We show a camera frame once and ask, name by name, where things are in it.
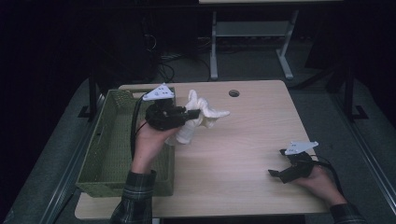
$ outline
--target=white cloth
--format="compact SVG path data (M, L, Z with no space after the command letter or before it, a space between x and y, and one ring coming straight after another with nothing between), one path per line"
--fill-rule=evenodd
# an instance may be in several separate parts
M186 109L200 109L201 113L198 119L188 120L180 131L167 141L169 145L189 144L196 127L205 126L206 128L212 128L217 119L230 115L230 111L212 109L205 98L198 98L195 90L190 90L189 102L186 104Z

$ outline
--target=plastic crate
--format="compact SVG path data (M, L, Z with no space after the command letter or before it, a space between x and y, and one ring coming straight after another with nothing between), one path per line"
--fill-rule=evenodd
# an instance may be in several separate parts
M121 196L131 169L131 123L134 104L138 100L134 93L148 91L151 90L108 92L76 183L91 197ZM153 102L142 101L139 120L145 117L151 104ZM154 196L172 195L174 147L164 145L152 169L157 172Z

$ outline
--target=plaid shirt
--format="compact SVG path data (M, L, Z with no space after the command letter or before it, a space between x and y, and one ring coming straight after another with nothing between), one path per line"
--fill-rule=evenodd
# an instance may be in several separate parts
M121 202L113 212L110 223L151 224L151 198L156 177L129 172Z
M155 171L150 175L128 174L121 202L111 217L111 223L152 223L151 198L156 175ZM332 206L330 211L335 224L367 223L351 203Z

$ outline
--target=person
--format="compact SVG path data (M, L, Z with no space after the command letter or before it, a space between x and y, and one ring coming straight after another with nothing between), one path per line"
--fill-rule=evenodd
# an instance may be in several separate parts
M180 130L175 128L157 131L145 121L140 125L141 128L136 134L134 160L121 201L110 219L111 223L150 224L152 222L151 198L156 173L151 170L151 165L163 148L164 141ZM320 166L315 166L309 177L296 179L292 183L309 189L324 200L330 207L334 223L367 223L356 206L344 198Z

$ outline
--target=round black hole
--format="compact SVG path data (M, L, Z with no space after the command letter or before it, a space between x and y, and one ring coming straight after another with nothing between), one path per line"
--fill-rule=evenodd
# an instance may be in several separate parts
M238 96L239 96L239 91L231 90L231 91L228 92L228 94L229 94L231 97L238 97Z

